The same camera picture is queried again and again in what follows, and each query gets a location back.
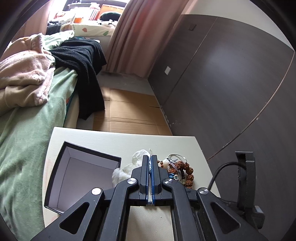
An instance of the green bed sheet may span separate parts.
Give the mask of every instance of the green bed sheet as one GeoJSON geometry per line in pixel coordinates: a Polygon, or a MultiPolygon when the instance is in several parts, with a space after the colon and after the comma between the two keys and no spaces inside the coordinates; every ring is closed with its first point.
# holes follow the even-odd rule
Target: green bed sheet
{"type": "Polygon", "coordinates": [[[18,241],[44,229],[44,161],[53,128],[63,126],[76,76],[74,70],[56,69],[46,104],[18,107],[0,117],[0,212],[18,241]]]}

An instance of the cardboard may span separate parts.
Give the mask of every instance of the cardboard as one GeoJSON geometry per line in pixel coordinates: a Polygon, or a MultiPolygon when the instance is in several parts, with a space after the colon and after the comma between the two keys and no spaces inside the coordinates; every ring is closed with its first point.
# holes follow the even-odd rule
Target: cardboard
{"type": "Polygon", "coordinates": [[[95,187],[113,188],[113,170],[121,158],[64,142],[46,191],[44,206],[63,214],[95,187]]]}
{"type": "Polygon", "coordinates": [[[105,111],[94,114],[94,131],[172,135],[155,96],[104,87],[101,90],[105,111]]]}

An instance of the silver screw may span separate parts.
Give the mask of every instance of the silver screw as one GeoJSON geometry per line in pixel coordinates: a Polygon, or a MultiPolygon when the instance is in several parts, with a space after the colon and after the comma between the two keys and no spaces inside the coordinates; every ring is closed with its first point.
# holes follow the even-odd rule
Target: silver screw
{"type": "Polygon", "coordinates": [[[163,180],[163,182],[165,183],[165,184],[170,184],[170,183],[173,183],[173,179],[171,179],[171,178],[166,178],[166,179],[164,179],[163,180]]]}
{"type": "Polygon", "coordinates": [[[128,179],[128,184],[135,184],[136,182],[137,182],[137,179],[135,179],[135,178],[128,179]]]}
{"type": "Polygon", "coordinates": [[[209,193],[209,190],[207,190],[206,188],[200,188],[198,189],[198,191],[202,195],[207,195],[209,193]]]}
{"type": "Polygon", "coordinates": [[[91,191],[91,193],[92,193],[93,195],[99,195],[99,194],[101,193],[101,189],[100,189],[100,188],[94,188],[94,189],[91,191]]]}

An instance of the black pillow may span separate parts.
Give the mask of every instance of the black pillow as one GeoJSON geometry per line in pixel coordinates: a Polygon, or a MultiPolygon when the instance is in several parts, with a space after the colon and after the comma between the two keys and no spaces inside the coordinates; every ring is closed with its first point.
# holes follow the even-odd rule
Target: black pillow
{"type": "Polygon", "coordinates": [[[118,21],[120,16],[121,14],[118,12],[104,12],[100,16],[100,20],[109,21],[110,19],[112,19],[113,21],[118,21]]]}

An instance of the curtain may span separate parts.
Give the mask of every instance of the curtain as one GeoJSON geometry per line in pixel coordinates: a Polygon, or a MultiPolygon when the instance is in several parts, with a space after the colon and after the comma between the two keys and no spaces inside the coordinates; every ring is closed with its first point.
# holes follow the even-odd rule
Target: curtain
{"type": "Polygon", "coordinates": [[[53,2],[54,0],[50,0],[45,5],[43,5],[37,12],[35,12],[17,31],[17,33],[14,35],[12,39],[12,42],[22,37],[31,36],[32,34],[45,34],[49,11],[53,2]]]}
{"type": "Polygon", "coordinates": [[[147,78],[188,0],[131,0],[110,39],[107,72],[147,78]]]}

